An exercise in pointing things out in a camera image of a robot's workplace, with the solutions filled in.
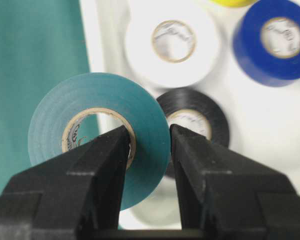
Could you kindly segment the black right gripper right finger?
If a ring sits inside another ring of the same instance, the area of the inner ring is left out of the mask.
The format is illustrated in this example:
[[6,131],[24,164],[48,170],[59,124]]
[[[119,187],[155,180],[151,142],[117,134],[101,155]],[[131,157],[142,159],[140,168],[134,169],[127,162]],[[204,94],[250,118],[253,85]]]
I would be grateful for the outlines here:
[[209,240],[300,240],[289,178],[180,125],[170,127],[181,225]]

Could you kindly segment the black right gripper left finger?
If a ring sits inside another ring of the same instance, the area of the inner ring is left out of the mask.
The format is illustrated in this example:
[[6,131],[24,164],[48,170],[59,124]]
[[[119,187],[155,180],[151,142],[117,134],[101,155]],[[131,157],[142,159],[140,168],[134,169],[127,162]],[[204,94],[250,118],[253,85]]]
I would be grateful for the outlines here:
[[121,126],[15,174],[0,195],[0,240],[87,240],[116,229],[129,145]]

